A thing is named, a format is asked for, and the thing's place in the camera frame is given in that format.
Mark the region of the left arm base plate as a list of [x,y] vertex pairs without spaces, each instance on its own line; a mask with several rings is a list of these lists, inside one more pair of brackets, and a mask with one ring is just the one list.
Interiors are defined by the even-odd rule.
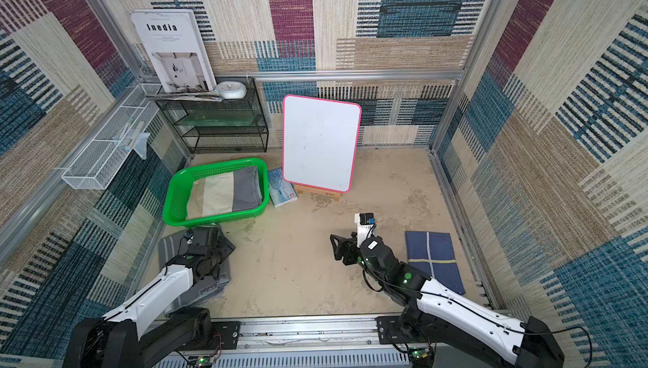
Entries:
[[211,332],[204,349],[211,351],[237,349],[240,330],[240,321],[212,321]]

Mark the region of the beige cream pillowcase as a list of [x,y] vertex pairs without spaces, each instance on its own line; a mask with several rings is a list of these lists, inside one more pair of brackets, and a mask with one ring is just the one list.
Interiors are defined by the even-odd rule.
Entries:
[[232,211],[233,172],[201,178],[192,184],[187,202],[187,219],[219,216]]

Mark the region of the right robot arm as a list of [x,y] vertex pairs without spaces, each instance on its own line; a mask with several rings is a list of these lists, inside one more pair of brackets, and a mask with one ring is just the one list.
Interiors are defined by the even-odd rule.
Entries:
[[396,344],[448,344],[491,367],[561,367],[565,354],[541,320],[494,312],[398,260],[379,236],[330,237],[334,258],[358,265],[379,290],[403,307],[386,328]]

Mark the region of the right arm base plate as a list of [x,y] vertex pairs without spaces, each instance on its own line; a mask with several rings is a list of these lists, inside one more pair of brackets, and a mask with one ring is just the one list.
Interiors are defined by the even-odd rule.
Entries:
[[404,331],[397,315],[381,315],[375,318],[380,344],[418,344],[425,340]]

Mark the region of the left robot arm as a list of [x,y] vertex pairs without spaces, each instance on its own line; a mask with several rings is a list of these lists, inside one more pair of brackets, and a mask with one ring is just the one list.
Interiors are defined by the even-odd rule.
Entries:
[[175,235],[160,246],[160,273],[102,317],[73,330],[65,367],[153,367],[168,355],[203,350],[190,367],[212,367],[224,350],[238,346],[239,322],[213,322],[202,303],[231,281],[229,256],[236,247],[219,226]]

